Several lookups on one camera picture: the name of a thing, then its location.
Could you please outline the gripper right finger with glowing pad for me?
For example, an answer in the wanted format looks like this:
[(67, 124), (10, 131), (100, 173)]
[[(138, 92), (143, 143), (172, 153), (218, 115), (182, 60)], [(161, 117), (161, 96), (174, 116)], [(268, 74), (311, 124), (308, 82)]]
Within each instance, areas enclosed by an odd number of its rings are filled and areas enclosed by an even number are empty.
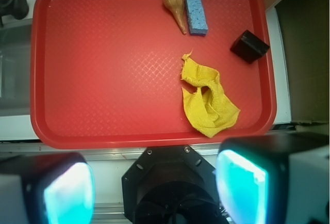
[(234, 223), (329, 223), (329, 136), (287, 133), (225, 140), (215, 169)]

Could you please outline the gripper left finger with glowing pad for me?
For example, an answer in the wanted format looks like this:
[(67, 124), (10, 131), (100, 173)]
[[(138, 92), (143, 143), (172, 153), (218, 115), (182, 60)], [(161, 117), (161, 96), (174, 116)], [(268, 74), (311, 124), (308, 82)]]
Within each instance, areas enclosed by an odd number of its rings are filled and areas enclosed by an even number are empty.
[(78, 152), (1, 159), (1, 223), (91, 223), (92, 168)]

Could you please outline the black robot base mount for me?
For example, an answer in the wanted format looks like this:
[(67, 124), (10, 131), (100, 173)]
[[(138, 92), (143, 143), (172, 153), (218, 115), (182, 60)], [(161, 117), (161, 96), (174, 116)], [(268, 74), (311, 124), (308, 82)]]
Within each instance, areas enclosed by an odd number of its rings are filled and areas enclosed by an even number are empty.
[(148, 147), (122, 176), (132, 223), (227, 223), (215, 168), (190, 146)]

